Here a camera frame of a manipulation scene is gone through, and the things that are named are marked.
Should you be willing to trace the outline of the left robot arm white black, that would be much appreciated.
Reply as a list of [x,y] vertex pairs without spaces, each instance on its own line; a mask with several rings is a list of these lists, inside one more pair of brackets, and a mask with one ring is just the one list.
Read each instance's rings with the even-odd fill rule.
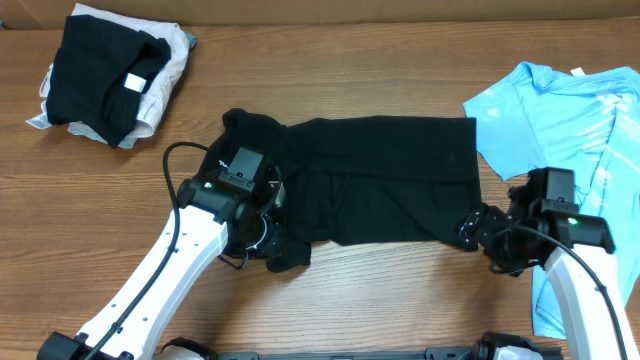
[[185,180],[176,196],[162,234],[118,293],[75,336],[52,333],[37,360],[198,358],[191,345],[156,346],[212,262],[277,254],[281,237],[270,213],[285,191],[276,175],[221,171]]

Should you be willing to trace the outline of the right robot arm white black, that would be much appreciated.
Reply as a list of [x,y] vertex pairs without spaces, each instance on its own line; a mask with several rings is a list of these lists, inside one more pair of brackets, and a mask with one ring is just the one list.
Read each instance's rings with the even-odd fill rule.
[[517,277],[544,268],[573,359],[639,357],[604,219],[580,215],[574,204],[560,201],[513,203],[510,214],[484,204],[462,222],[459,238],[484,248],[493,273]]

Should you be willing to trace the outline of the black Sydrogen t-shirt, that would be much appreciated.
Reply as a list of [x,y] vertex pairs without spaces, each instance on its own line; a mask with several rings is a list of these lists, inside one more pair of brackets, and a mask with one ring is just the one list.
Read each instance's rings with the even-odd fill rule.
[[230,163],[242,147],[281,171],[286,195],[274,216],[285,231],[266,259],[269,271],[308,265],[312,243],[325,240],[477,250],[459,235],[481,203],[475,119],[372,116],[285,126],[234,108],[222,121],[202,172]]

